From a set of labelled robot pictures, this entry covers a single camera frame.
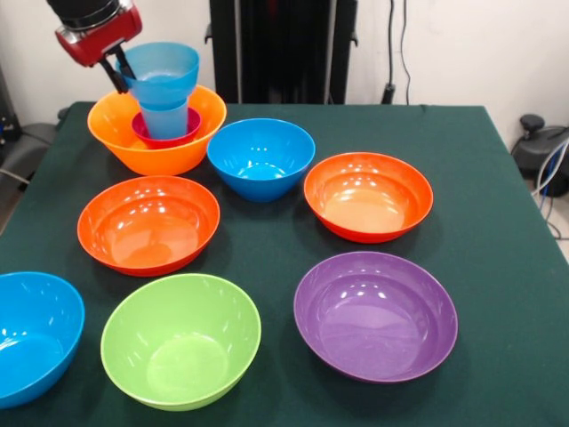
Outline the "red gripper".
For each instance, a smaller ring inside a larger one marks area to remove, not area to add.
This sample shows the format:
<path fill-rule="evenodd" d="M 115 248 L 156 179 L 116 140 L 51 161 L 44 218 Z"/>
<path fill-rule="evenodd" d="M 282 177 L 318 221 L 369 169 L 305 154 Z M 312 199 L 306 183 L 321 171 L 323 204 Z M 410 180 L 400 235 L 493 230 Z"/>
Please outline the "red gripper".
<path fill-rule="evenodd" d="M 55 1 L 54 13 L 61 25 L 55 35 L 61 47 L 78 64 L 105 69 L 118 93 L 128 93 L 125 77 L 136 76 L 121 43 L 128 42 L 142 30 L 139 11 L 133 1 Z M 119 70 L 105 57 L 114 49 Z"/>

